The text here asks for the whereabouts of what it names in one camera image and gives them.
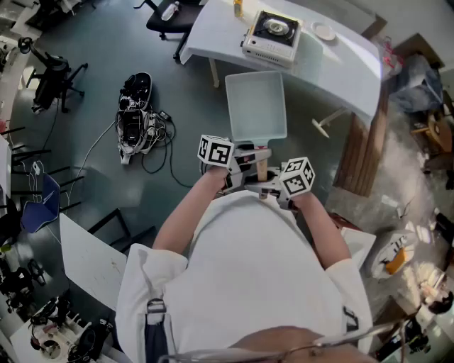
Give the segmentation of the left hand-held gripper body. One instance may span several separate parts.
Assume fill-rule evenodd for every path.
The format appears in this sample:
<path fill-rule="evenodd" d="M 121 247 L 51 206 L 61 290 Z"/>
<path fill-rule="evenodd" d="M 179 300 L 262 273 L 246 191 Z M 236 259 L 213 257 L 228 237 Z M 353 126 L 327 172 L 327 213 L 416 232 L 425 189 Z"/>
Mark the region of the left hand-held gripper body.
<path fill-rule="evenodd" d="M 235 146 L 228 138 L 202 135 L 199 141 L 197 157 L 199 171 L 204 174 L 211 167 L 220 167 L 228 171 L 224 178 L 220 194 L 230 194 L 243 190 L 244 172 L 248 170 L 248 156 L 245 151 Z"/>

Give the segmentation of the white square pan wooden handle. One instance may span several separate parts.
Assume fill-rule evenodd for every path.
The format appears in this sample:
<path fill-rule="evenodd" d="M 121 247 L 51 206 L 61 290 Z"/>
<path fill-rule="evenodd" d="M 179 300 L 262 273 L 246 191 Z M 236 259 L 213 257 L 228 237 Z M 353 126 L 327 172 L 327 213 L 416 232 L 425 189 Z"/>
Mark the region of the white square pan wooden handle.
<path fill-rule="evenodd" d="M 279 72 L 231 74 L 225 82 L 231 135 L 237 147 L 244 150 L 269 148 L 269 141 L 287 137 L 284 87 Z M 266 182 L 268 159 L 248 164 L 248 170 L 253 165 L 257 170 L 249 177 Z"/>

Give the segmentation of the person's right forearm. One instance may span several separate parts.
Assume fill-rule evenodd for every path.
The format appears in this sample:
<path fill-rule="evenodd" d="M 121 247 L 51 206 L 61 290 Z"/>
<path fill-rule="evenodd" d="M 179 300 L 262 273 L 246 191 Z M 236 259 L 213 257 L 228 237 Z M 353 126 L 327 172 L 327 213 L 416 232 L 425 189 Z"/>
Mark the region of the person's right forearm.
<path fill-rule="evenodd" d="M 295 196 L 292 200 L 309 227 L 323 268 L 328 269 L 337 262 L 350 259 L 351 254 L 345 240 L 317 197 L 307 192 Z"/>

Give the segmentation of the person's left forearm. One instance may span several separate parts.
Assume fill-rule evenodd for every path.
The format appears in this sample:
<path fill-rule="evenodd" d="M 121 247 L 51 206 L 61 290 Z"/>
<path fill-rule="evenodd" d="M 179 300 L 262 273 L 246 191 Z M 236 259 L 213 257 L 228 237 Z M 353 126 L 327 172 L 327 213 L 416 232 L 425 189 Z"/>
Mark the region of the person's left forearm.
<path fill-rule="evenodd" d="M 223 167 L 212 167 L 201 176 L 162 224 L 153 249 L 182 254 L 211 201 L 225 186 L 227 176 L 228 170 Z"/>

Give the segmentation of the white table leg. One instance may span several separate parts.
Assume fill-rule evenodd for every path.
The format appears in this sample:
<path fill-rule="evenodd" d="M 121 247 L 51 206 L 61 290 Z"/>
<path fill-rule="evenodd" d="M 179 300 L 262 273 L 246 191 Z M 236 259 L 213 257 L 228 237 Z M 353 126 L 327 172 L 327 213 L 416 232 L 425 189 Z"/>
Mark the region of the white table leg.
<path fill-rule="evenodd" d="M 311 123 L 317 129 L 317 131 L 320 132 L 320 134 L 322 134 L 322 136 L 324 136 L 325 138 L 329 138 L 329 134 L 326 132 L 325 127 L 328 127 L 331 124 L 331 122 L 333 122 L 335 119 L 337 119 L 338 117 L 342 116 L 344 113 L 347 112 L 349 112 L 347 108 L 341 107 L 320 121 L 317 121 L 316 119 L 313 118 L 311 120 Z"/>
<path fill-rule="evenodd" d="M 212 78 L 213 78 L 214 87 L 215 87 L 215 88 L 219 88 L 219 86 L 220 86 L 220 81 L 219 81 L 219 78 L 218 78 L 218 72 L 217 72 L 217 68 L 216 68 L 216 62 L 215 62 L 214 59 L 209 58 L 209 66 L 210 66 L 210 69 L 211 69 L 211 75 L 212 75 Z"/>

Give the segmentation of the brown wooden slatted panel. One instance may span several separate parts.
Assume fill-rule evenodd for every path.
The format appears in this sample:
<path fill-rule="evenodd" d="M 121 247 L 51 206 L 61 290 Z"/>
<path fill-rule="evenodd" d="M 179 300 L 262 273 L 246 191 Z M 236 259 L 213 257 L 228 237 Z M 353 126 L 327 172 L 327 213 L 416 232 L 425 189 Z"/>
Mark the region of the brown wooden slatted panel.
<path fill-rule="evenodd" d="M 388 99 L 387 86 L 383 85 L 369 129 L 355 114 L 351 115 L 349 133 L 333 182 L 335 187 L 358 196 L 370 196 L 384 147 Z"/>

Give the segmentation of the black white electronic device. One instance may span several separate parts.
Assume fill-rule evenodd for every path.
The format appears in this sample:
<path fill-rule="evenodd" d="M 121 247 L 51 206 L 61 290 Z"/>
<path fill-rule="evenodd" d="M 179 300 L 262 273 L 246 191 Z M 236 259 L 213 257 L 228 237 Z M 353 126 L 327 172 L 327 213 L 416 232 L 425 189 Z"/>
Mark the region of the black white electronic device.
<path fill-rule="evenodd" d="M 148 128 L 150 114 L 140 109 L 119 110 L 116 114 L 115 127 L 118 137 L 118 151 L 121 164 L 130 163 L 132 156 L 148 154 Z"/>

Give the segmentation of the black oval case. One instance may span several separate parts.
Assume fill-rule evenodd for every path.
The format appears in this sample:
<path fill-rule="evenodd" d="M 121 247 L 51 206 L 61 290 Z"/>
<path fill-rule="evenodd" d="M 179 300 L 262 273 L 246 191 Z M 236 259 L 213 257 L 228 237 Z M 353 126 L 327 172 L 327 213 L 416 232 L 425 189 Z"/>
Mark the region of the black oval case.
<path fill-rule="evenodd" d="M 131 75 L 120 90 L 118 108 L 120 110 L 145 110 L 149 107 L 152 88 L 152 77 L 147 72 Z"/>

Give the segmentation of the white table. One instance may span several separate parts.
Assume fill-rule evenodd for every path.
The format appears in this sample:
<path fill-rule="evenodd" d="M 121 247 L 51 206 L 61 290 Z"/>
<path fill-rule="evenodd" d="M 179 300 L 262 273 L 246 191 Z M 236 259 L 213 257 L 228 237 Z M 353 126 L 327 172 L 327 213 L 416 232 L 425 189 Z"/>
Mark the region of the white table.
<path fill-rule="evenodd" d="M 295 18 L 302 35 L 292 67 L 285 68 L 243 54 L 240 46 L 255 14 L 270 13 Z M 313 22 L 330 26 L 332 41 L 318 38 Z M 193 55 L 221 60 L 254 70 L 273 69 L 300 79 L 316 93 L 355 113 L 364 124 L 375 116 L 381 88 L 381 63 L 377 48 L 342 24 L 286 0 L 244 0 L 243 17 L 236 18 L 233 0 L 208 0 L 180 54 L 182 63 Z"/>

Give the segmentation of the orange tool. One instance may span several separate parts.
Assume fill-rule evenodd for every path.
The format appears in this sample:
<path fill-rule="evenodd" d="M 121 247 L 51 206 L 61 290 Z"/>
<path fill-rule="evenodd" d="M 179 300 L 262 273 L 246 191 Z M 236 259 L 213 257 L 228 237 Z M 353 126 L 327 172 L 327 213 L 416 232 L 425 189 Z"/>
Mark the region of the orange tool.
<path fill-rule="evenodd" d="M 392 261 L 386 262 L 385 270 L 389 275 L 395 274 L 406 262 L 405 250 L 400 249 Z"/>

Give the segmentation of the black office chair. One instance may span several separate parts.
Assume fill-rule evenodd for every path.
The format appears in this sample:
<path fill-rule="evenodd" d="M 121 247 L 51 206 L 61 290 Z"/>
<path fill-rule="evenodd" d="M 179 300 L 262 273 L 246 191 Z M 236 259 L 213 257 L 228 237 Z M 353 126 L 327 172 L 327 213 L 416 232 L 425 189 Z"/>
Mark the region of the black office chair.
<path fill-rule="evenodd" d="M 178 14 L 169 21 L 162 21 L 162 12 L 167 8 L 168 5 L 178 1 L 180 3 L 180 9 Z M 148 19 L 146 24 L 147 29 L 158 32 L 162 40 L 166 40 L 166 35 L 169 34 L 182 34 L 182 39 L 173 55 L 176 63 L 180 64 L 180 52 L 189 37 L 191 29 L 195 24 L 195 21 L 203 5 L 200 4 L 201 0 L 162 0 L 157 5 L 153 0 L 143 0 L 140 6 L 135 6 L 134 9 L 140 9 L 144 4 L 148 5 L 152 10 L 153 14 Z"/>
<path fill-rule="evenodd" d="M 75 71 L 72 71 L 69 62 L 65 58 L 50 55 L 48 52 L 43 54 L 39 52 L 30 37 L 19 38 L 18 49 L 22 54 L 33 53 L 45 65 L 45 71 L 42 74 L 37 74 L 33 70 L 26 84 L 26 87 L 28 87 L 31 80 L 39 80 L 32 106 L 34 113 L 48 110 L 54 99 L 61 101 L 61 112 L 68 113 L 70 110 L 66 107 L 67 92 L 75 91 L 81 97 L 85 95 L 84 91 L 73 87 L 73 80 L 82 69 L 88 68 L 88 63 L 84 63 L 76 68 Z"/>

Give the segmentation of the wooden chair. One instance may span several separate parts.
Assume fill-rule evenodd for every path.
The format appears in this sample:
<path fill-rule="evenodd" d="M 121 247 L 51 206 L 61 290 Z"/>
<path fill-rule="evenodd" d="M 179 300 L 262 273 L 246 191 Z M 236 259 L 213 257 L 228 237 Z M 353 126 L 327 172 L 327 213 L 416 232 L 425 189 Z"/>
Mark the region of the wooden chair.
<path fill-rule="evenodd" d="M 422 154 L 419 159 L 424 174 L 440 170 L 454 172 L 454 132 L 441 111 L 430 112 L 426 123 L 416 127 L 410 134 L 416 140 L 424 138 L 436 148 L 435 153 Z"/>

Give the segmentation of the blue grey cloth pile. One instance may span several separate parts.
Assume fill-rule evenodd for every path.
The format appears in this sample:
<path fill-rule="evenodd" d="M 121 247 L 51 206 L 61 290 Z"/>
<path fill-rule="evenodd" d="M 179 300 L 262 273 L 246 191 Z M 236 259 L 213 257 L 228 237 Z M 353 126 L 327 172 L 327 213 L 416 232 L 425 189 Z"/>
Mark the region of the blue grey cloth pile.
<path fill-rule="evenodd" d="M 389 100 L 405 113 L 432 111 L 443 103 L 439 73 L 420 54 L 404 61 L 400 73 L 388 81 Z"/>

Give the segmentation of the clear water bottle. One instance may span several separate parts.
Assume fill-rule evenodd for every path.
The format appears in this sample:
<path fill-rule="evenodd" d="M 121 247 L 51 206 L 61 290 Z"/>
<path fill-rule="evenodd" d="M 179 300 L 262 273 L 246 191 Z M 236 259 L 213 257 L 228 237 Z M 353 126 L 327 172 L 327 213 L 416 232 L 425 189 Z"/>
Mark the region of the clear water bottle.
<path fill-rule="evenodd" d="M 178 1 L 174 1 L 167 8 L 162 12 L 161 20 L 162 21 L 169 21 L 174 18 L 180 9 L 180 3 Z"/>

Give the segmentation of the blue chair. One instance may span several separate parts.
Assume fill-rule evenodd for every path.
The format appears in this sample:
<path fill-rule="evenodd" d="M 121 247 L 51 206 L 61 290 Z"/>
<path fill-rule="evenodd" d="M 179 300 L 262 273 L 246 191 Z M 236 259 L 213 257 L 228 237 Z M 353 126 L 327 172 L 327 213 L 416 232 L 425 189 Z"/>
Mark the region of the blue chair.
<path fill-rule="evenodd" d="M 23 208 L 21 225 L 28 233 L 36 233 L 53 222 L 60 214 L 60 185 L 47 173 L 43 175 L 42 201 L 27 201 Z"/>

